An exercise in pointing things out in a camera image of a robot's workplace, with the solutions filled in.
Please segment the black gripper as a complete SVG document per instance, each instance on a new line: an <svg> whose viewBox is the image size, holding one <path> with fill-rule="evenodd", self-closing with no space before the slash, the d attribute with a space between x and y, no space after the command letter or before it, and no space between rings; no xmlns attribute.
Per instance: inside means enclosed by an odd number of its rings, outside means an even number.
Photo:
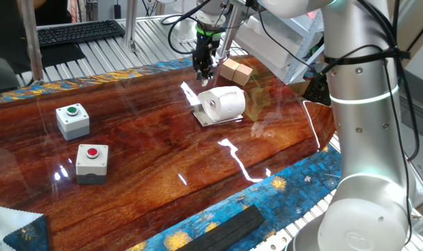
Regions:
<svg viewBox="0 0 423 251"><path fill-rule="evenodd" d="M211 56L215 56L219 45L220 35L207 36L202 33L197 33L197 46L192 53L192 60L196 72L196 80L202 81L202 86L206 86L213 78Z"/></svg>

